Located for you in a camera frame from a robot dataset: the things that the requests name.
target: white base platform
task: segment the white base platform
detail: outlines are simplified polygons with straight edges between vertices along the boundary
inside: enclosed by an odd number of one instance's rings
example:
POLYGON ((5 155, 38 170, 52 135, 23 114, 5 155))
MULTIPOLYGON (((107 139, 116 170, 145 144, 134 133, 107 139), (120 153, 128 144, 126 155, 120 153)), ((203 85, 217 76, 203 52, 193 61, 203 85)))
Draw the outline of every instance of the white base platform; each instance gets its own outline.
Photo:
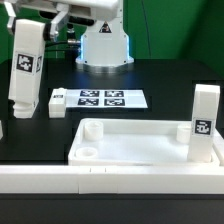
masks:
MULTIPOLYGON (((174 131, 174 125, 177 127, 178 123, 183 123, 168 121, 120 121, 121 123, 127 122, 126 124, 130 125, 134 124, 136 127, 135 130, 139 130, 144 134, 146 134, 146 131, 149 134, 152 129, 139 129, 139 127, 142 127, 142 124, 147 126, 148 122, 154 122, 166 128, 154 128, 153 133, 157 132, 157 135, 158 133, 161 135, 161 132, 163 132, 165 136, 167 135, 167 130, 174 131)), ((127 128, 126 125, 123 130, 122 128, 107 129, 109 126, 107 127, 107 124, 104 124, 104 130, 113 133, 117 131, 121 134, 127 128)), ((129 128, 128 130, 129 133, 124 135, 125 138, 129 138, 133 134, 131 133, 133 132, 132 129, 129 128)), ((81 133, 83 132, 79 128, 69 158, 70 156, 74 157, 73 150, 76 149, 74 146, 82 144, 82 141, 80 141, 82 140, 81 133)), ((173 145, 180 145, 180 143, 174 144, 173 137, 164 138, 163 136, 163 140, 169 143, 167 145, 169 147, 166 147, 166 150, 170 150, 173 145)), ((156 141, 155 143, 151 148, 153 150, 161 142, 158 144, 156 141)), ((210 163, 188 163, 183 160, 186 156, 184 146, 179 148, 183 151, 182 155, 179 158, 174 156, 175 151, 178 150, 177 148, 179 147, 174 148, 174 151, 168 157, 162 153, 165 151, 161 151, 161 158, 163 159, 161 161, 159 160, 159 154, 150 158, 149 162, 148 160, 147 162, 144 160, 144 163, 142 163, 144 156, 139 156, 139 164, 133 161, 133 158, 130 158, 130 161, 127 163, 126 158, 119 160, 117 157, 114 165, 111 164, 111 160, 109 164, 99 163, 98 165, 81 165, 79 163, 77 166, 74 166, 70 161, 71 166, 0 166, 0 193, 224 194, 224 140, 217 131, 214 136, 213 159, 210 163)))

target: white tray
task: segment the white tray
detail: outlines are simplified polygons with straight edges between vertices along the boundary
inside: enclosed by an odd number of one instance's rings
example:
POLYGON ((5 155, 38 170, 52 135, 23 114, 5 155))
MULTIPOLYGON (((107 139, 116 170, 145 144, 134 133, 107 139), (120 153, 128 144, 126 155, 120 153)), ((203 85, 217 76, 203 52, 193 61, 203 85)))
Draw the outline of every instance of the white tray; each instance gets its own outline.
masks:
POLYGON ((219 166, 220 160, 214 150, 209 163, 187 161, 188 144, 179 143, 176 134, 179 124, 189 123, 83 119, 68 156, 69 165, 219 166), (85 124, 89 122, 103 124, 103 137, 100 140, 85 138, 85 124))

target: white block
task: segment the white block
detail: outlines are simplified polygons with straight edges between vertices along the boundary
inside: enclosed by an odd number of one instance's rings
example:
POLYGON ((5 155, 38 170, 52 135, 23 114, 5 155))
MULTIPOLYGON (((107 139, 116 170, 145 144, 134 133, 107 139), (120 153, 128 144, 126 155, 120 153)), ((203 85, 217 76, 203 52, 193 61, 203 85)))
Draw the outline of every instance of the white block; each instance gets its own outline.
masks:
POLYGON ((63 118, 66 112, 66 89, 54 89, 49 102, 49 117, 63 118))
POLYGON ((2 131, 2 122, 0 121, 0 140, 3 137, 3 131, 2 131))
POLYGON ((219 86, 196 85, 188 151, 189 161, 211 162, 219 96, 219 86))
POLYGON ((44 23, 35 21, 16 22, 9 99, 16 104, 27 104, 27 108, 35 108, 33 104, 38 101, 45 50, 44 28, 44 23))

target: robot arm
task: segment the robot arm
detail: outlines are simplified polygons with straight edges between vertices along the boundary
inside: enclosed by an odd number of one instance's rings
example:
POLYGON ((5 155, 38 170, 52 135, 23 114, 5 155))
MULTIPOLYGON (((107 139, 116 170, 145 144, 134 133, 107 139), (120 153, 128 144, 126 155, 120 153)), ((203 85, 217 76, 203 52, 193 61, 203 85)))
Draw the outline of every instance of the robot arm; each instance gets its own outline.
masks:
POLYGON ((0 0, 9 15, 8 30, 14 33, 16 12, 21 7, 57 14, 51 22, 50 39, 57 40, 58 31, 70 16, 86 19, 111 21, 117 15, 119 0, 0 0))
POLYGON ((71 7, 69 15, 87 19, 112 20, 119 7, 119 0, 0 0, 13 4, 14 8, 30 8, 57 13, 58 3, 71 7))

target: white robot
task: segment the white robot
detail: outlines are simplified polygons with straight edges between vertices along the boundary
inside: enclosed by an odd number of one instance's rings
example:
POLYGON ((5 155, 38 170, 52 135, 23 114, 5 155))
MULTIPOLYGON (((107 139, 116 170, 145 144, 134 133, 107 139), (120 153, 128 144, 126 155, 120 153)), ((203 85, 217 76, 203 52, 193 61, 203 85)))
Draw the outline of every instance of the white robot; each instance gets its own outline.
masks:
POLYGON ((17 118, 31 118, 38 105, 45 51, 43 36, 48 32, 47 36, 56 42, 69 17, 94 20, 81 38, 81 54, 76 59, 78 68, 114 73, 127 69, 134 61, 129 56, 129 38, 123 30, 123 0, 5 0, 4 4, 9 15, 8 30, 15 33, 9 99, 15 101, 17 118), (16 20, 20 7, 53 12, 56 16, 50 27, 35 21, 16 20))

